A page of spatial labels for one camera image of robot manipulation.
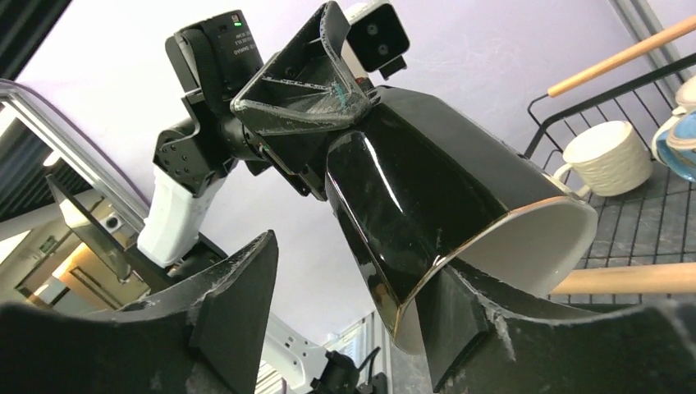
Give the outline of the glossy black mug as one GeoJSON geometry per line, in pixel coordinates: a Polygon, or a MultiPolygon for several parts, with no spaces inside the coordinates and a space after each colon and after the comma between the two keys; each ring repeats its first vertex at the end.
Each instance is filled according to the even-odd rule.
{"type": "Polygon", "coordinates": [[[544,296],[592,244],[598,214],[461,112],[379,86],[334,140],[328,201],[395,346],[417,354],[424,288],[460,260],[544,296]]]}

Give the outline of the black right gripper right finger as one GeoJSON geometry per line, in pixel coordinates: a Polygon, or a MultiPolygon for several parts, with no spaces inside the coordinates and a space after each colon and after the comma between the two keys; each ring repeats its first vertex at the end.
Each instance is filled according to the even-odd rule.
{"type": "Polygon", "coordinates": [[[458,259],[415,302],[436,393],[695,390],[694,302],[579,309],[458,259]]]}

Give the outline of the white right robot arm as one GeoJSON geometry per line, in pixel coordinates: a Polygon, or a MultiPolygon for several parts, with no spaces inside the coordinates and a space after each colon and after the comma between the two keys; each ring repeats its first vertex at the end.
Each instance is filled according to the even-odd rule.
{"type": "MultiPolygon", "coordinates": [[[[266,231],[231,257],[119,310],[1,306],[4,393],[252,393],[271,365],[290,391],[386,393],[362,364],[269,313],[278,262],[266,231]]],[[[416,344],[436,393],[692,393],[695,304],[599,313],[519,291],[466,263],[428,284],[416,344]]]]}

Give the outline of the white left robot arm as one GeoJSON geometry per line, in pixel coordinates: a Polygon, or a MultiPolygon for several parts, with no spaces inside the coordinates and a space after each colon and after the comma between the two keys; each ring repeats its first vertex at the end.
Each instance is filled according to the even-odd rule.
{"type": "Polygon", "coordinates": [[[268,60],[238,9],[166,40],[188,117],[158,136],[142,254],[162,268],[187,255],[239,162],[254,174],[272,167],[301,195],[327,198],[328,141],[365,116],[368,74],[392,53],[378,9],[325,2],[268,60]]]}

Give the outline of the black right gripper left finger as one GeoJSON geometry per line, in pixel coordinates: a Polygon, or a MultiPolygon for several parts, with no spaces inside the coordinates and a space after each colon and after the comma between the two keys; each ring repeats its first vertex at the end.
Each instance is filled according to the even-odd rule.
{"type": "Polygon", "coordinates": [[[119,310],[1,307],[4,393],[251,393],[276,282],[266,231],[231,257],[119,310]]]}

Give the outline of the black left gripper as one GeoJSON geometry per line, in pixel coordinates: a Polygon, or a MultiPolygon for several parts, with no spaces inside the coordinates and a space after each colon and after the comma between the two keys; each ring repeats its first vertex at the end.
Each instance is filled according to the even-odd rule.
{"type": "Polygon", "coordinates": [[[273,167],[300,195],[327,199],[326,132],[354,125],[372,107],[341,56],[349,31],[339,5],[325,2],[231,101],[238,119],[221,132],[253,175],[273,167]]]}

